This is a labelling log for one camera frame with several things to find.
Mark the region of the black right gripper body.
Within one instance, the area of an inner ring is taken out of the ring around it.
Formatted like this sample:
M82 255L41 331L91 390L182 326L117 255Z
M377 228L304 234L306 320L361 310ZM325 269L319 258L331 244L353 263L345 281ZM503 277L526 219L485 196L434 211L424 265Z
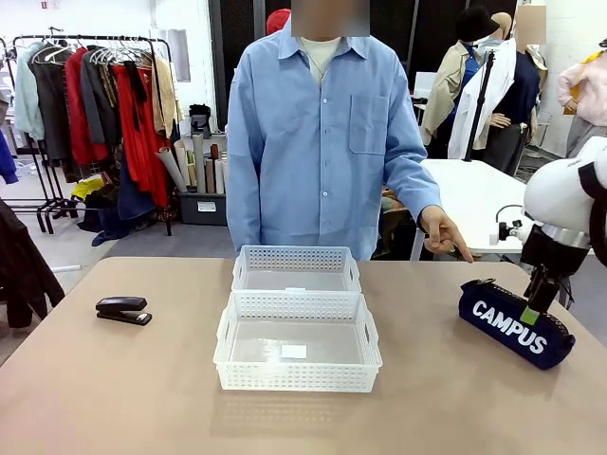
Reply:
M590 237L548 224L534 224L524 241L521 261L545 272L551 279L574 275L590 251Z

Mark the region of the navy CAMPUS pencil case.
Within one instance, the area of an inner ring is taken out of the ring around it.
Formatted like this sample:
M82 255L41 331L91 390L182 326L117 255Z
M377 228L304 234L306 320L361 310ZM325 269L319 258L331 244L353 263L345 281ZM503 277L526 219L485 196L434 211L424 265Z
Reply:
M536 368L550 370L573 350L576 338L559 319L533 311L493 279L466 282L461 290L459 317Z

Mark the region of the person's left forearm blue sleeve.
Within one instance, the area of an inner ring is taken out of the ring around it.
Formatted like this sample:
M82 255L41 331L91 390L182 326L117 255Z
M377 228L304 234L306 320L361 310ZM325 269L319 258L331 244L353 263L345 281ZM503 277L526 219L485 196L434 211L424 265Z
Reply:
M424 209L441 207L439 187L422 165L426 158L426 150L421 148L412 152L387 153L384 163L384 183L395 192L418 224Z

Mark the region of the person's left hand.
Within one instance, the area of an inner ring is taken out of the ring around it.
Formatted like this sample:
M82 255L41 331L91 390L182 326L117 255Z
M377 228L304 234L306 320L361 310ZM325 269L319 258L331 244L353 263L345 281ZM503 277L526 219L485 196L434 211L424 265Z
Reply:
M419 222L428 235L424 246L430 252L447 254L456 248L467 263L473 263L473 257L457 225L442 208L427 206L421 211Z

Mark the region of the white work table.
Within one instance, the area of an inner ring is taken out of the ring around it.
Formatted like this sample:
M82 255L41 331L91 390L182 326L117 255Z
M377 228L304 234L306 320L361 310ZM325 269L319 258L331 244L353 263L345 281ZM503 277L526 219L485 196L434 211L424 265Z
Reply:
M527 184L498 172L489 165L463 160L426 160L423 165L438 183L443 207L459 227L470 252L506 252L502 246L489 243L489 234L497 229L496 211L508 204L522 205ZM523 240L528 235L533 221L524 214L524 225L518 230L516 249L522 254Z

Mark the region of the figure in navy top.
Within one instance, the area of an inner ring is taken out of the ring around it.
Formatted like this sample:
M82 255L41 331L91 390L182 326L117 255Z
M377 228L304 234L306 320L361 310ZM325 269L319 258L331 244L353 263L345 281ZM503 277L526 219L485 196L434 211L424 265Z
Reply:
M487 152L490 164L513 176L530 135L537 97L541 91L541 73L527 47L546 43L546 5L524 4L515 14L514 40L516 64L513 84L494 113L506 119L504 127L492 127Z

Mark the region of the person in pink sweater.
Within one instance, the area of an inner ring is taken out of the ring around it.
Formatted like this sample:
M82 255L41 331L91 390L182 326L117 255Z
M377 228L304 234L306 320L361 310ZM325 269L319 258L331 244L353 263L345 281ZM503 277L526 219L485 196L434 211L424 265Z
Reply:
M558 78L558 102L572 116L565 156L578 155L591 137L607 137L607 39L601 50L564 70Z

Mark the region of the mannequin in beige trench coat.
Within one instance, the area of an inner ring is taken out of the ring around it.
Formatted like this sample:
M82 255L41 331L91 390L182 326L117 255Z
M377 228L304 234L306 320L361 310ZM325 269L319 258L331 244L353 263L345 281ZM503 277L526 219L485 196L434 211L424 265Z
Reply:
M451 138L453 111L464 86L478 71L473 43L458 40L446 52L438 67L421 124L421 136L428 158L446 159Z

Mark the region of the black bucket hat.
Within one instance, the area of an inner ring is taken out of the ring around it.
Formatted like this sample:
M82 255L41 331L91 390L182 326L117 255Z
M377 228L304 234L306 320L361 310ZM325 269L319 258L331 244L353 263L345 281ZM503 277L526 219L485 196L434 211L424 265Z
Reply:
M457 40L468 45L487 38L499 28L500 25L482 6L464 9L455 23Z

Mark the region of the black clothes rack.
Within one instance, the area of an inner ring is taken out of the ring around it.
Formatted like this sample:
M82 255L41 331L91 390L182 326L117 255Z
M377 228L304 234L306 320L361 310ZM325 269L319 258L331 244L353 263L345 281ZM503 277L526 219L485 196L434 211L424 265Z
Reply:
M147 55L148 60L152 65L151 69L151 79L155 81L156 85L156 101L157 101L157 109L155 109L155 104L153 100L153 96L149 95L149 105L150 105L150 119L152 131L158 137L159 143L158 147L154 149L156 161L160 162L163 167L164 175L169 173L166 162L168 158L164 158L165 155L171 158L175 158L175 148L173 138L176 137L180 139L179 127L177 125L177 118L179 113L179 104L175 98L175 81L173 77L173 69L172 69L172 59L171 59L171 49L166 40L160 38L148 38L143 36L124 36L124 35L81 35L81 34L63 34L63 35L44 35L44 34L29 34L29 35L19 35L12 39L12 43L7 45L5 40L0 37L0 49L2 50L2 56L5 60L8 61L8 68L11 82L14 82L14 77L12 73L12 69L10 66L11 61L17 62L18 51L17 51L17 42L18 41L41 41L41 42L51 42L53 46L58 50L58 53L61 54L63 51L67 51L66 46L61 46L62 42L67 42L69 40L75 41L79 43L82 40L89 40L95 42L108 42L108 43L119 43L120 49L115 51L121 51L122 53L128 53L129 51L136 52L138 51L141 55ZM163 85L160 84L160 70L157 66L157 56L159 53L155 52L155 44L161 43L166 47L166 51L168 54L168 63L167 68L169 71L169 82L173 90L173 94L171 100L175 105L175 116L172 120L172 127L170 128L170 132L166 131L166 123L164 116L164 104L162 100L162 88L166 86L166 83Z

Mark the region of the dark blue denim garment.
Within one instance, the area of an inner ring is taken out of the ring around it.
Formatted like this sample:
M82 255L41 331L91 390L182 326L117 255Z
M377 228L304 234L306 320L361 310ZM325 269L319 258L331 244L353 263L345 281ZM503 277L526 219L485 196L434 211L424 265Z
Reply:
M125 154L120 159L119 184L94 191L89 200L98 214L101 227L92 246L122 239L135 230L145 228L156 209L151 194L141 191L132 179Z

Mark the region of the yellow bag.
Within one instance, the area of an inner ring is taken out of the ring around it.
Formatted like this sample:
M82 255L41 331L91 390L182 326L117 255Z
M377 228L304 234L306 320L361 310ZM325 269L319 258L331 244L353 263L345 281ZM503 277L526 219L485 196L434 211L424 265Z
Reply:
M84 201L86 197L93 191L98 191L104 186L104 182L101 178L92 178L89 180L83 180L78 182L71 192L71 196L74 199Z

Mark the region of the grey hanging jacket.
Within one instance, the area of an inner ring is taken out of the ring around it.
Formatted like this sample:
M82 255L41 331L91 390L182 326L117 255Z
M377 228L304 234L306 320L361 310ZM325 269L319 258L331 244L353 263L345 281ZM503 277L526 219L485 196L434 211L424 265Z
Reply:
M91 62L98 46L85 51L81 64L81 94L91 142L110 147L120 143L120 119L106 95L99 67Z

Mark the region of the dark grey hanging coat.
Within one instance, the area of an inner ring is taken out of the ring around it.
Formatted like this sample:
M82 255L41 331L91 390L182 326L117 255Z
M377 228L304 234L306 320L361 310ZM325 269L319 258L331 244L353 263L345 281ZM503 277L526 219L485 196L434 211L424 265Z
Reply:
M53 160L72 157L65 94L64 66L31 61L45 132L46 151Z

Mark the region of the pale mint hanging garment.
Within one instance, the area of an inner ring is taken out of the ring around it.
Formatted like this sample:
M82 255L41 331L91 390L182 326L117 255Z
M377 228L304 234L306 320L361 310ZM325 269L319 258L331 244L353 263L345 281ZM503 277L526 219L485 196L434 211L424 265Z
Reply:
M43 47L41 42L33 43L18 55L15 78L14 124L18 131L28 134L34 140L45 139L45 128L36 78L28 64L31 57Z

